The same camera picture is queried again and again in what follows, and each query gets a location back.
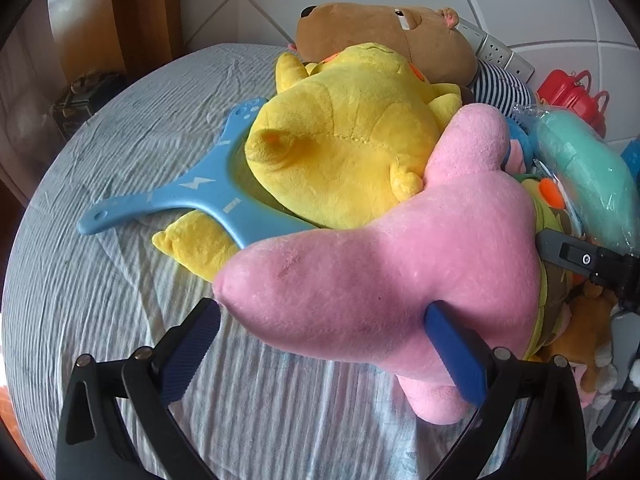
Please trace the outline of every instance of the red bag handle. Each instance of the red bag handle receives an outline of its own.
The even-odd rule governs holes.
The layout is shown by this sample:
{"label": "red bag handle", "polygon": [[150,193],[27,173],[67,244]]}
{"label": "red bag handle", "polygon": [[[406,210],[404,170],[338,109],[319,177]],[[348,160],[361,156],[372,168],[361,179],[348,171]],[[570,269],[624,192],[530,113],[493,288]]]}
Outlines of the red bag handle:
{"label": "red bag handle", "polygon": [[579,83],[581,79],[587,78],[587,94],[591,92],[591,72],[583,70],[578,75],[574,76],[574,82]]}
{"label": "red bag handle", "polygon": [[598,103],[598,105],[600,105],[600,98],[604,96],[604,104],[600,107],[599,112],[601,114],[604,113],[604,111],[607,109],[607,105],[609,104],[609,92],[607,92],[606,90],[603,90],[602,92],[598,92],[596,95],[593,96],[593,100],[596,101]]}

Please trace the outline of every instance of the black nose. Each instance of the black nose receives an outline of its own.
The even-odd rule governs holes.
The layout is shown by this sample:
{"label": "black nose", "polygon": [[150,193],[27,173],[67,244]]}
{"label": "black nose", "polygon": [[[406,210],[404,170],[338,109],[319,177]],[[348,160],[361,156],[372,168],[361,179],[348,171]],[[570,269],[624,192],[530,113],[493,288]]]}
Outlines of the black nose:
{"label": "black nose", "polygon": [[312,5],[311,7],[307,7],[305,10],[303,10],[302,12],[300,12],[300,18],[306,18],[308,15],[311,14],[311,11],[314,10],[317,6]]}

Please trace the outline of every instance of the patrick star plush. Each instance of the patrick star plush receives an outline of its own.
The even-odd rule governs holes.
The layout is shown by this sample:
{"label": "patrick star plush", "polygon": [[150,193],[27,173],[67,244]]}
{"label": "patrick star plush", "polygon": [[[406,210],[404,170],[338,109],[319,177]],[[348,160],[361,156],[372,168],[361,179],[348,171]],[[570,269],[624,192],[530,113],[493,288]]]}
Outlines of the patrick star plush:
{"label": "patrick star plush", "polygon": [[424,172],[423,192],[368,225],[317,229],[245,248],[213,283],[251,333],[303,356],[371,363],[398,376],[415,413],[450,424],[468,405],[424,333],[446,301],[492,348],[522,357],[540,319],[531,195],[500,170],[504,117],[467,105]]}

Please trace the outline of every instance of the red bag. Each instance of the red bag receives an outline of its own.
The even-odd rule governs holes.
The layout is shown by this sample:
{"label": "red bag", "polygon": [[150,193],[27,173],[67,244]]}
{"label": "red bag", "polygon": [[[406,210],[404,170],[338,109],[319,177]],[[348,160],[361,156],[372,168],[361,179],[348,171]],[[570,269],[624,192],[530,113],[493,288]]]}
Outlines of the red bag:
{"label": "red bag", "polygon": [[[587,88],[581,80],[587,78]],[[553,70],[538,89],[538,96],[543,104],[568,108],[589,124],[604,138],[607,128],[604,123],[604,112],[609,104],[609,92],[603,90],[591,97],[591,73],[588,70],[578,75],[568,75],[563,70]]]}

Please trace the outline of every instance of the brown plush head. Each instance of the brown plush head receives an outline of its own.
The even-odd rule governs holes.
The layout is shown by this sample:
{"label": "brown plush head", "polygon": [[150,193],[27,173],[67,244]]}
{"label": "brown plush head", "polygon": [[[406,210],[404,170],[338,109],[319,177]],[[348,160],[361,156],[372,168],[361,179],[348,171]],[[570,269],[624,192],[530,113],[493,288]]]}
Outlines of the brown plush head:
{"label": "brown plush head", "polygon": [[302,11],[296,47],[304,61],[320,62],[372,41],[404,55],[431,83],[466,86],[476,75],[476,55],[457,24],[457,12],[448,7],[322,4]]}

